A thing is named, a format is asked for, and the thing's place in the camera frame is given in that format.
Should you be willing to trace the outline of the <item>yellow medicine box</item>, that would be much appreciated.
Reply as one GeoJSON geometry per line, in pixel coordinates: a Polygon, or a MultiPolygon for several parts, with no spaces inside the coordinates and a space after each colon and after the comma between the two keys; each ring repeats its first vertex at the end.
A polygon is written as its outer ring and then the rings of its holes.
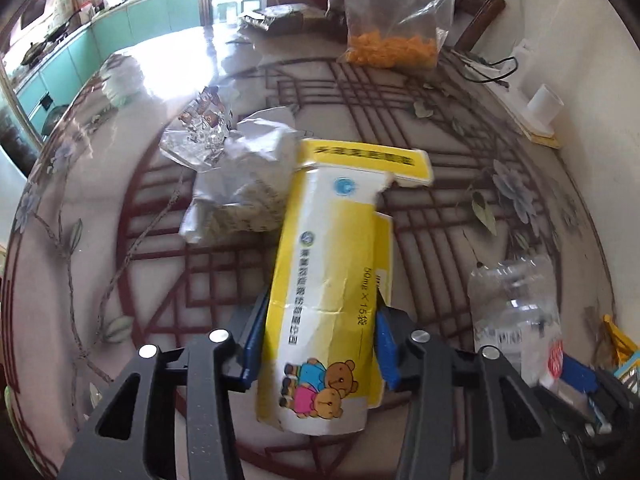
{"type": "Polygon", "coordinates": [[[306,139],[286,204],[266,315],[256,414],[306,436],[363,430],[385,382],[374,354],[376,302],[390,299],[390,186],[432,184],[421,150],[306,139]]]}

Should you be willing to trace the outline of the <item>clear plastic water bottle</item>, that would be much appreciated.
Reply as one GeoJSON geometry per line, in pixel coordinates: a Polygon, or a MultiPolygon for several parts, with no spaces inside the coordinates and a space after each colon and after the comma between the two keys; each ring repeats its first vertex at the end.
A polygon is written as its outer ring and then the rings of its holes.
{"type": "Polygon", "coordinates": [[[474,349],[497,348],[527,385],[552,389],[564,348],[551,259],[538,255],[477,268],[468,296],[474,349]]]}

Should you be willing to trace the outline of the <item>green kitchen trash bin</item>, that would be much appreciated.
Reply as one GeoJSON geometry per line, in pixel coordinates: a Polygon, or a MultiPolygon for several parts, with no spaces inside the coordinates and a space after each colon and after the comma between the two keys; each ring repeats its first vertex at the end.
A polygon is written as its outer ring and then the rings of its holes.
{"type": "Polygon", "coordinates": [[[44,120],[42,129],[41,129],[41,136],[43,137],[43,139],[47,139],[51,135],[51,132],[55,128],[56,124],[64,116],[66,110],[67,110],[67,105],[59,105],[59,106],[52,107],[48,111],[48,114],[46,116],[46,119],[44,120]]]}

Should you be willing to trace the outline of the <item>teal kitchen cabinets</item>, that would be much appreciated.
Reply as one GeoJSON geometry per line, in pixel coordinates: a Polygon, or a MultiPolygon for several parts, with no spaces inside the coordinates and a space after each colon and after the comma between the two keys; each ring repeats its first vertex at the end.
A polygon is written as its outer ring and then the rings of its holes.
{"type": "Polygon", "coordinates": [[[114,52],[198,26],[198,0],[134,0],[100,13],[67,36],[15,91],[35,132],[47,114],[67,105],[114,52]]]}

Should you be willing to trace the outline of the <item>crumpled white paper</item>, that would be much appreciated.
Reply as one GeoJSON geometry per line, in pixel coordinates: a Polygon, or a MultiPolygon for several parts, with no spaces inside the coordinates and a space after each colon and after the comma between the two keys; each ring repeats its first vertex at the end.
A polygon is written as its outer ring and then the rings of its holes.
{"type": "Polygon", "coordinates": [[[195,178],[179,228],[183,239],[202,244],[236,232],[279,229],[303,137],[285,106],[241,120],[224,140],[214,168],[195,178]]]}

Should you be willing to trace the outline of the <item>crumpled silver foil wrapper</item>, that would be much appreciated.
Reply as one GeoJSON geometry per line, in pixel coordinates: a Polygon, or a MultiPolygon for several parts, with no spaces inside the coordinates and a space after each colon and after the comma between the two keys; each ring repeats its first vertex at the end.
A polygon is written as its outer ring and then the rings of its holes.
{"type": "Polygon", "coordinates": [[[232,86],[207,86],[171,121],[160,137],[160,152],[196,172],[212,170],[235,127],[232,86]]]}

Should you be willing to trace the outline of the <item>white cup on stand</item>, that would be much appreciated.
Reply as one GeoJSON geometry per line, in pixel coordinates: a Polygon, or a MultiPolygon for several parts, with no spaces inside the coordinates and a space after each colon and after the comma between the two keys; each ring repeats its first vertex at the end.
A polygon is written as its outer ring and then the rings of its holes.
{"type": "Polygon", "coordinates": [[[531,95],[523,92],[523,84],[535,61],[534,50],[527,40],[521,40],[512,50],[515,72],[506,77],[509,89],[506,90],[506,102],[515,120],[522,128],[526,139],[533,144],[552,150],[559,150],[561,143],[556,137],[552,122],[564,107],[564,102],[546,84],[531,95]]]}

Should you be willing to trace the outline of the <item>clear bag of orange snacks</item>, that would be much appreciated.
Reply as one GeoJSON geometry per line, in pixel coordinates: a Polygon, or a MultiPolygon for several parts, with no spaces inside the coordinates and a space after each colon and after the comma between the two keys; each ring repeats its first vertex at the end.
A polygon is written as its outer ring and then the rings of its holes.
{"type": "Polygon", "coordinates": [[[345,63],[431,70],[454,20],[454,0],[345,0],[345,63]]]}

